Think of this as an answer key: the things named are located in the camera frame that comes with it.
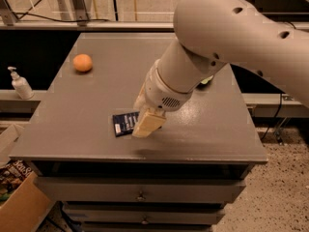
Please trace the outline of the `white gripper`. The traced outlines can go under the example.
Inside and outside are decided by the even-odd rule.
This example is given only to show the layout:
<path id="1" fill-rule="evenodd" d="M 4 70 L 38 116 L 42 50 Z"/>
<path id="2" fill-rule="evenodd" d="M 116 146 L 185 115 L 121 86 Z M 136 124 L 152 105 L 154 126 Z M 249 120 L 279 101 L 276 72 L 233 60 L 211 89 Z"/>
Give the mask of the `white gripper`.
<path id="1" fill-rule="evenodd" d="M 133 105 L 140 111 L 132 133 L 135 137 L 147 137 L 159 129 L 166 122 L 165 111 L 179 110 L 192 96 L 192 92 L 180 93 L 168 87 L 160 77 L 158 63 L 156 60 L 148 71 Z M 154 108 L 146 108 L 146 103 Z"/>

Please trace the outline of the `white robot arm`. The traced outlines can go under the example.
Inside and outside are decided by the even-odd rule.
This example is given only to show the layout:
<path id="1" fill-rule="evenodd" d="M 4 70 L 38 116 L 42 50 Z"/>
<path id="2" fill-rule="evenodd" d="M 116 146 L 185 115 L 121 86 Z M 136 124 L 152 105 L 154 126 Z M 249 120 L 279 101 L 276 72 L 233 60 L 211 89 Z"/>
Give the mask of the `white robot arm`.
<path id="1" fill-rule="evenodd" d="M 274 22 L 245 0 L 180 0 L 176 38 L 146 75 L 134 104 L 133 135 L 147 137 L 180 109 L 202 80 L 227 64 L 260 71 L 309 106 L 309 33 Z"/>

